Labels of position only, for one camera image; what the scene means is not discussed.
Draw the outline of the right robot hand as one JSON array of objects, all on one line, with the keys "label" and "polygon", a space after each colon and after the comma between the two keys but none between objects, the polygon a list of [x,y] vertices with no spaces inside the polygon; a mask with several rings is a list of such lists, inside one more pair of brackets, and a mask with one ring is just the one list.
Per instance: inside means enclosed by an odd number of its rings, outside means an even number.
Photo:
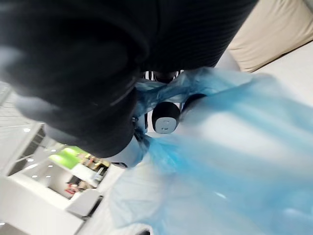
[{"label": "right robot hand", "polygon": [[254,0],[3,0],[0,77],[48,136],[113,164],[142,160],[136,82],[213,67]]}]

